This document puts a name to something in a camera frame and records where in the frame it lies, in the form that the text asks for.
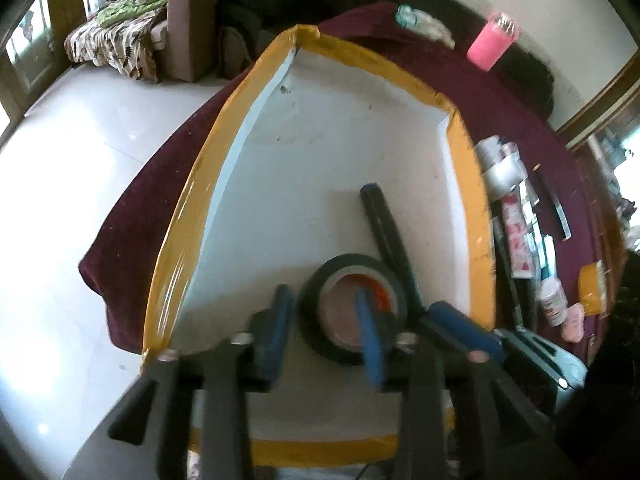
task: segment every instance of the pink container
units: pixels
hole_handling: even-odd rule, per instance
[[[503,12],[496,12],[480,31],[466,52],[466,58],[480,70],[487,72],[500,56],[518,39],[520,29]]]

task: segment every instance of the white tiled floor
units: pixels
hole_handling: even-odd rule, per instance
[[[0,410],[51,479],[140,366],[111,345],[78,261],[143,164],[223,83],[70,70],[0,152]]]

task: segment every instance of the bed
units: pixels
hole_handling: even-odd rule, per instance
[[[134,80],[158,82],[155,54],[167,46],[166,1],[139,16],[106,24],[101,19],[123,0],[107,4],[65,39],[66,55],[72,63],[110,65]]]

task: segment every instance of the glass door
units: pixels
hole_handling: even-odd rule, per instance
[[[9,39],[6,52],[22,92],[40,95],[55,78],[53,35],[47,0],[34,1]]]

